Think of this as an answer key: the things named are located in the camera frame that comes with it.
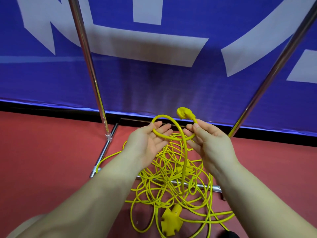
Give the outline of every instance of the red carpet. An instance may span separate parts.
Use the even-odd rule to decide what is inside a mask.
[[[133,130],[118,127],[107,154],[121,150]],[[239,138],[232,141],[240,162],[317,227],[317,148]],[[25,220],[50,212],[87,182],[104,143],[99,123],[0,112],[0,238]],[[215,211],[228,209],[217,195],[213,201]],[[159,237],[155,225],[144,234],[134,231],[129,210],[130,204],[125,204],[109,237]],[[149,206],[136,207],[139,228],[146,226],[151,212]],[[225,224],[246,237],[236,218]],[[176,237],[188,237],[197,228],[184,224]],[[215,237],[222,228],[213,225],[212,230]],[[206,229],[198,237],[206,237]]]

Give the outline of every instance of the tangled cord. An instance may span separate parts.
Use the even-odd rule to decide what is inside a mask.
[[[194,122],[197,122],[195,119],[195,116],[181,116],[179,114],[179,110],[177,110],[177,114],[181,117],[188,117]],[[231,219],[234,214],[232,211],[225,211],[225,212],[213,212],[211,206],[212,206],[212,191],[208,190],[206,188],[204,179],[201,177],[202,175],[206,176],[206,179],[208,180],[207,187],[212,187],[213,185],[213,179],[210,174],[207,174],[203,170],[203,163],[202,160],[188,160],[187,159],[187,152],[191,151],[193,149],[187,148],[187,140],[191,140],[195,135],[193,134],[190,137],[185,136],[182,128],[180,125],[174,120],[172,117],[167,115],[159,115],[156,116],[152,122],[155,122],[158,118],[167,118],[171,120],[176,127],[178,128],[180,133],[173,133],[170,136],[165,136],[160,133],[158,133],[155,129],[153,129],[153,132],[164,139],[170,140],[167,146],[163,148],[161,152],[159,152],[153,162],[152,165],[154,166],[155,172],[152,172],[149,168],[145,168],[139,173],[139,176],[141,176],[141,182],[138,184],[136,189],[131,189],[131,191],[135,192],[135,199],[134,200],[126,200],[127,203],[131,203],[131,209],[130,209],[130,219],[131,224],[133,228],[140,233],[146,232],[152,225],[153,220],[155,218],[157,229],[161,235],[161,237],[166,237],[163,232],[161,231],[159,227],[159,218],[158,218],[158,212],[159,208],[170,208],[174,204],[180,204],[183,208],[189,210],[190,212],[196,214],[197,216],[203,217],[203,220],[186,220],[181,217],[180,220],[188,223],[200,223],[200,228],[192,235],[190,236],[195,237],[197,236],[202,229],[205,227],[206,224],[208,224],[208,232],[207,237],[210,237],[211,233],[211,224],[220,224],[224,229],[228,230],[223,222]],[[110,156],[105,157],[102,159],[99,164],[97,165],[97,170],[100,164],[122,151],[116,152]],[[178,185],[173,185],[171,183],[172,180],[175,180]],[[185,189],[184,182],[188,183],[188,187]],[[201,190],[197,184],[202,184],[205,188],[204,190]],[[167,201],[163,201],[162,198],[165,195],[166,197],[169,197]],[[146,199],[141,199],[140,196],[142,194],[145,194]],[[132,212],[133,212],[133,206],[135,203],[142,203],[147,205],[152,205],[154,208],[154,212],[150,221],[150,224],[147,228],[144,230],[139,230],[132,219]],[[197,210],[204,208],[205,212],[200,213]],[[228,215],[224,219],[219,219],[218,216],[222,215]]]

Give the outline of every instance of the left hand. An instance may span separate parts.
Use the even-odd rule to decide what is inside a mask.
[[[157,132],[170,136],[173,133],[171,124],[165,124],[161,127],[162,121],[150,123],[148,126],[138,128],[132,132],[125,145],[123,153],[133,157],[139,165],[139,171],[148,167],[153,161],[155,155],[164,148],[169,141],[157,137],[153,132],[153,128]]]

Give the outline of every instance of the right hand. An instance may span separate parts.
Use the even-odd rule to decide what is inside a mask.
[[[187,144],[201,156],[207,171],[217,177],[227,169],[239,165],[230,138],[212,124],[200,119],[197,122],[194,125],[187,124],[183,131],[187,136],[195,133],[194,142],[189,140]]]

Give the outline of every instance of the metal pole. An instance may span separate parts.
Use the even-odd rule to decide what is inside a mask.
[[[73,14],[73,19],[75,22],[75,27],[77,30],[81,49],[84,53],[84,58],[85,58],[85,61],[87,64],[90,80],[91,80],[91,83],[93,84],[93,91],[95,93],[95,97],[97,100],[100,117],[101,117],[102,122],[105,125],[107,140],[111,142],[112,138],[110,135],[110,131],[109,131],[109,127],[108,127],[108,123],[107,123],[107,119],[106,119],[105,109],[103,107],[100,92],[99,92],[95,68],[93,66],[93,60],[91,58],[88,38],[87,38],[85,26],[84,26],[84,21],[82,19],[82,15],[81,15],[81,9],[79,6],[79,2],[78,2],[78,0],[68,0],[68,1],[69,1],[70,9],[71,9],[72,14]]]
[[[118,127],[118,123],[116,123],[116,124],[114,125],[114,127],[112,128],[112,131],[111,131],[111,133],[110,133],[111,137],[113,137],[114,132],[116,132],[116,130],[117,130],[117,127]],[[108,149],[108,147],[109,147],[109,144],[110,144],[110,141],[107,140],[105,146],[103,147],[103,149],[102,149],[102,151],[101,151],[101,153],[100,153],[100,155],[99,155],[99,158],[98,158],[98,160],[97,160],[95,166],[93,167],[93,171],[90,173],[90,176],[89,176],[90,178],[92,178],[93,176],[95,176],[97,165],[98,165],[99,162],[103,159],[103,156],[105,156],[105,153],[106,153],[106,151],[107,151],[107,149]]]
[[[285,46],[284,50],[280,54],[279,58],[276,60],[275,64],[273,65],[272,69],[252,97],[250,103],[246,107],[245,111],[242,113],[236,124],[232,127],[229,137],[233,137],[235,133],[238,131],[242,123],[248,117],[252,109],[255,107],[259,99],[262,97],[266,89],[270,86],[278,72],[283,68],[287,60],[290,58],[292,53],[295,51],[298,44],[301,42],[302,38],[305,36],[311,25],[314,23],[317,17],[317,0],[297,28],[296,32],[289,40],[288,44]]]
[[[137,180],[141,180],[142,178],[141,178],[141,176],[137,176],[137,178],[136,178]],[[156,183],[163,183],[162,181],[160,181],[160,180],[157,180],[157,179],[152,179],[154,182],[156,182]],[[173,184],[173,185],[180,185],[181,184],[181,182],[180,181],[175,181],[175,180],[172,180],[171,181],[171,183]],[[186,183],[186,182],[184,182],[184,186],[185,187],[188,187],[188,183]],[[202,185],[202,184],[197,184],[197,187],[198,188],[200,188],[200,189],[204,189],[204,188],[207,188],[208,190],[210,189],[210,186],[208,186],[208,185]],[[220,188],[220,186],[219,185],[213,185],[212,186],[212,192],[217,192],[217,193],[222,193],[222,191],[221,191],[221,188]]]

